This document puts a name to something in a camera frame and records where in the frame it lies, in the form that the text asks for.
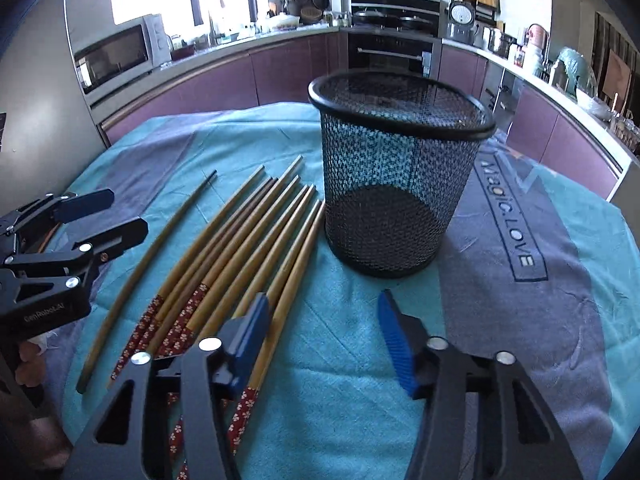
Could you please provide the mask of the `left hand with bandage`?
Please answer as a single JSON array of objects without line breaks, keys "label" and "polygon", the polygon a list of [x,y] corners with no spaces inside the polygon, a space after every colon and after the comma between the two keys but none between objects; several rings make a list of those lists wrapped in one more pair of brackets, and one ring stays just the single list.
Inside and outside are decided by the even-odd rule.
[{"label": "left hand with bandage", "polygon": [[23,341],[18,346],[20,364],[15,371],[14,378],[19,386],[40,386],[46,377],[46,359],[44,352],[48,348],[46,334],[35,336]]}]

